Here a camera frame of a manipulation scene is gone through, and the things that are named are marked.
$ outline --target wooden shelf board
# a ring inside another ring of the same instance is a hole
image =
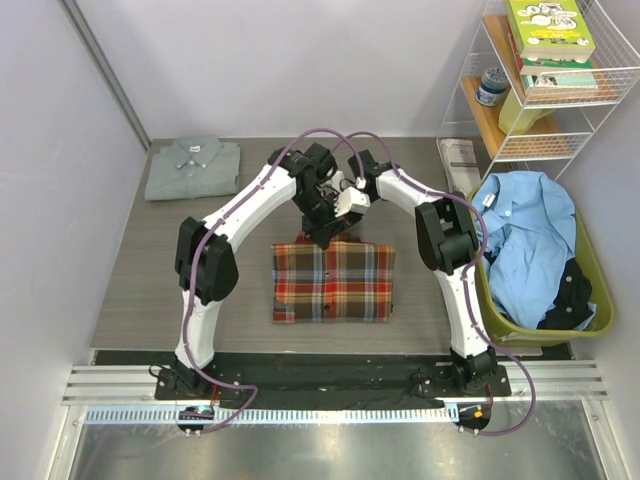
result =
[[[482,135],[482,140],[487,147],[487,152],[489,152],[489,156],[493,159],[498,154],[498,150],[500,150],[500,147],[506,139],[506,135],[498,127],[501,107],[500,105],[496,105],[495,107],[485,107],[477,102],[476,91],[480,86],[479,77],[463,77],[461,84],[464,96],[466,97],[469,107],[471,108],[471,112],[473,113],[473,118],[475,119],[478,129],[480,130],[480,134]],[[552,115],[542,117],[533,124],[531,129],[527,131],[527,135],[553,135],[556,133],[561,132]],[[528,151],[522,151],[523,160],[527,157],[535,158],[537,157],[537,153],[535,145],[532,145],[528,148]]]
[[[520,71],[516,65],[516,60],[513,58],[513,52],[511,51],[511,45],[509,44],[509,20],[506,15],[485,15],[482,18],[482,22],[487,30],[487,33],[491,37],[491,42],[496,48],[496,53],[502,61],[502,65],[506,70],[507,76],[511,80],[511,84],[518,95],[520,104],[524,102],[526,93],[522,86],[522,80],[520,79]],[[598,68],[597,62],[592,59],[594,67]],[[594,72],[596,83],[598,84],[597,92],[590,90],[584,91],[571,91],[566,97],[559,97],[558,95],[541,95],[535,94],[535,99],[530,103],[544,104],[545,102],[551,104],[571,104],[571,103],[593,103],[599,101],[616,102],[619,97],[617,90],[607,80],[604,73]]]

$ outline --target folded newspaper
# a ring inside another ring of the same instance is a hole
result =
[[[480,185],[480,173],[473,151],[473,142],[456,138],[440,140],[442,163],[447,176],[449,191],[462,192],[469,196]]]

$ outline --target jar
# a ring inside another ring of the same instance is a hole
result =
[[[482,74],[476,100],[486,107],[495,106],[509,86],[509,80],[501,67],[487,68]]]

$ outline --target green laundry basket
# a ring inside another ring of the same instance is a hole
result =
[[[469,200],[478,191],[476,188]],[[596,315],[584,331],[577,330],[529,330],[516,325],[502,315],[493,303],[489,290],[489,279],[484,262],[476,266],[476,290],[482,320],[491,339],[503,345],[527,345],[551,347],[577,338],[593,338],[607,332],[613,325],[615,309],[611,301],[609,289],[605,283],[600,264],[584,228],[580,214],[576,211],[576,261],[582,273],[591,281],[591,302],[598,308]]]

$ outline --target gray table surface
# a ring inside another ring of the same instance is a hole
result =
[[[270,154],[288,139],[234,139],[242,149],[241,186],[247,185]],[[333,139],[315,139],[331,146]],[[396,161],[414,178],[438,189],[446,180],[435,140],[393,138],[388,144]],[[153,143],[149,156],[166,140]],[[306,148],[311,141],[301,142]],[[385,161],[371,139],[357,139]],[[338,162],[348,171],[349,152],[341,147]],[[147,202],[142,175],[111,280],[95,329],[92,347],[125,350],[173,350],[179,338],[182,298],[174,272],[180,223],[202,218],[231,197]],[[214,346],[228,352],[300,353],[446,353],[450,329],[435,276],[420,260],[413,219],[397,206],[376,202],[361,222],[363,240],[394,245],[394,311],[387,324],[274,325],[271,244],[293,241],[300,212],[289,202],[258,226],[240,246],[236,259],[240,280],[220,312]]]

